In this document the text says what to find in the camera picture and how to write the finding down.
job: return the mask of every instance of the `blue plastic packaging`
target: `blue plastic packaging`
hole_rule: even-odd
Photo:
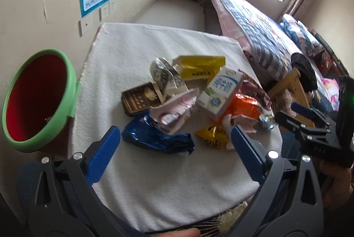
[[[135,146],[163,154],[187,151],[191,154],[195,149],[189,133],[164,134],[154,126],[154,121],[148,113],[139,115],[130,121],[124,128],[122,138],[125,142]]]

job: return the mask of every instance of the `finger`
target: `finger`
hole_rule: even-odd
[[[320,163],[320,169],[325,175],[336,179],[350,182],[352,178],[352,170],[350,168],[344,168],[331,162],[322,160]]]
[[[200,237],[200,231],[197,228],[178,230],[160,234],[158,237]]]

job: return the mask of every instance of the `floor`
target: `floor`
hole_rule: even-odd
[[[204,13],[191,0],[158,0],[136,23],[204,31]]]

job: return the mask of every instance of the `orange wrapper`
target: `orange wrapper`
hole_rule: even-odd
[[[258,119],[260,116],[260,112],[258,111],[258,101],[253,97],[237,93],[229,107],[215,124],[221,124],[222,118],[224,118],[226,114],[231,114],[231,116],[243,114]]]

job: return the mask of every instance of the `white milk carton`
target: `white milk carton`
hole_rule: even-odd
[[[196,103],[207,110],[210,118],[218,120],[238,93],[242,80],[241,73],[222,67],[198,96]]]

